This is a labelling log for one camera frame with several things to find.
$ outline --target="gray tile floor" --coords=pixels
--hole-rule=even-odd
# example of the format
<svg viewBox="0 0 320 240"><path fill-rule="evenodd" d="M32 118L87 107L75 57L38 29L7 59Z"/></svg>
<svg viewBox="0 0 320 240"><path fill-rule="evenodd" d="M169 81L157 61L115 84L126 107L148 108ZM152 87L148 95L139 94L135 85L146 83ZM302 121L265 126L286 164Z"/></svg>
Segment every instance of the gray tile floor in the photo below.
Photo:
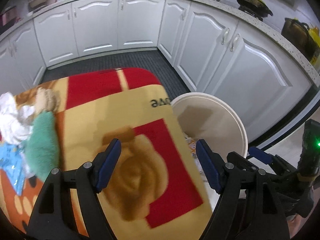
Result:
<svg viewBox="0 0 320 240"><path fill-rule="evenodd" d="M171 100L179 95L190 92L174 68L171 67L158 50L113 54L70 63L47 70L42 82L119 67L140 67L151 71L158 77Z"/></svg>

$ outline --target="screw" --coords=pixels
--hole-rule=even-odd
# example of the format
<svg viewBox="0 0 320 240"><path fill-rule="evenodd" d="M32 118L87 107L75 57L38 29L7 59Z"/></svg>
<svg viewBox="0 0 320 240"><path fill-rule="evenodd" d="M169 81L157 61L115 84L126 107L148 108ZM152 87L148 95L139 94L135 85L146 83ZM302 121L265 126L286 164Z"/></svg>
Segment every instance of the screw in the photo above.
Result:
<svg viewBox="0 0 320 240"><path fill-rule="evenodd" d="M264 169L258 169L260 175L265 175L266 171Z"/></svg>
<svg viewBox="0 0 320 240"><path fill-rule="evenodd" d="M88 168L90 168L92 166L92 163L91 162L86 162L85 164L83 164L83 167L85 168L85 169L88 169Z"/></svg>
<svg viewBox="0 0 320 240"><path fill-rule="evenodd" d="M234 165L232 163L226 163L226 168L232 170Z"/></svg>
<svg viewBox="0 0 320 240"><path fill-rule="evenodd" d="M58 169L58 168L54 168L54 169L51 170L51 173L52 173L53 175L57 174L58 172L59 172L59 169Z"/></svg>

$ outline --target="white cloth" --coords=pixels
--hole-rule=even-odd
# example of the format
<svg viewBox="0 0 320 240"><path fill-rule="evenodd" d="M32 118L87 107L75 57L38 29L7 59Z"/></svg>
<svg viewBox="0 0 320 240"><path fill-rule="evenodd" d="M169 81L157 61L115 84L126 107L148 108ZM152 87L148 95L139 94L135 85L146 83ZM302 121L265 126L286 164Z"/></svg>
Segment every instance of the white cloth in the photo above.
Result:
<svg viewBox="0 0 320 240"><path fill-rule="evenodd" d="M22 158L22 168L23 168L23 173L26 176L27 179L33 177L35 173L31 170L30 166L27 164L26 157L24 155L24 152L20 152L20 156Z"/></svg>
<svg viewBox="0 0 320 240"><path fill-rule="evenodd" d="M19 145L32 133L32 114L34 106L23 106L17 110L11 93L0 96L0 132L3 140L9 144Z"/></svg>

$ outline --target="cabinet door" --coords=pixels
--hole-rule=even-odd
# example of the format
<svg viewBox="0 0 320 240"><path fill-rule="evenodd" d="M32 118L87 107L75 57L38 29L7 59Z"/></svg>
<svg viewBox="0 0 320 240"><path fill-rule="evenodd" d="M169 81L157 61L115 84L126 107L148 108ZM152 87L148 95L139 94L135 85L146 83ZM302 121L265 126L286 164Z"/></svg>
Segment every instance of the cabinet door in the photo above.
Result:
<svg viewBox="0 0 320 240"><path fill-rule="evenodd" d="M158 48L171 65L178 51L190 4L187 0L166 0L165 3Z"/></svg>
<svg viewBox="0 0 320 240"><path fill-rule="evenodd" d="M118 0L72 2L80 56L118 49Z"/></svg>
<svg viewBox="0 0 320 240"><path fill-rule="evenodd" d="M9 38L5 38L0 42L0 95L6 92L18 95L25 90L28 86L15 66Z"/></svg>
<svg viewBox="0 0 320 240"><path fill-rule="evenodd" d="M47 67L79 57L73 31L71 3L39 15L34 18L34 23Z"/></svg>
<svg viewBox="0 0 320 240"><path fill-rule="evenodd" d="M231 106L253 141L284 117L310 87L286 52L240 22L205 93Z"/></svg>
<svg viewBox="0 0 320 240"><path fill-rule="evenodd" d="M174 68L191 91L203 92L217 70L238 20L192 3Z"/></svg>
<svg viewBox="0 0 320 240"><path fill-rule="evenodd" d="M33 21L28 21L12 32L10 43L14 50L17 69L28 86L33 87L39 71L45 67L36 39Z"/></svg>
<svg viewBox="0 0 320 240"><path fill-rule="evenodd" d="M164 0L119 0L119 49L156 47Z"/></svg>

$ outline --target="speckled countertop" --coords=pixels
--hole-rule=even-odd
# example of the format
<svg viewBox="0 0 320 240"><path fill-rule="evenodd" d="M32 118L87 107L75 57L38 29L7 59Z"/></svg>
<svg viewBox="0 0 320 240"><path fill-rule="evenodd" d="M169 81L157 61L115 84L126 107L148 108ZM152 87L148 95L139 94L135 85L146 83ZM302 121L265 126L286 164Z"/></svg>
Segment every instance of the speckled countertop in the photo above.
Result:
<svg viewBox="0 0 320 240"><path fill-rule="evenodd" d="M0 36L0 41L4 39L8 34L10 34L13 30L24 24L25 22L31 20L34 17L37 17L38 15L55 8L57 6L63 5L65 3L69 3L75 0L62 0L57 3L51 4L42 10L34 13L31 16L26 16L23 20L12 26L10 29L5 31ZM202 3L205 5L209 5L215 9L224 11L228 14L233 15L234 17L239 18L240 20L243 20L244 22L247 22L251 26L255 27L256 29L263 32L265 35L267 35L271 40L273 40L275 43L277 43L280 47L282 47L285 51L288 52L288 54L298 63L298 65L301 66L301 68L304 70L306 75L310 78L310 80L317 86L320 86L320 76L318 72L314 69L314 67L308 62L308 60L301 54L301 52L294 47L286 38L284 38L280 33L278 33L276 30L272 29L270 26L266 25L265 23L261 22L260 20L252 17L251 15L244 13L243 11L240 11L236 8L233 8L231 6L225 5L223 3L213 1L213 0L191 0L194 2Z"/></svg>

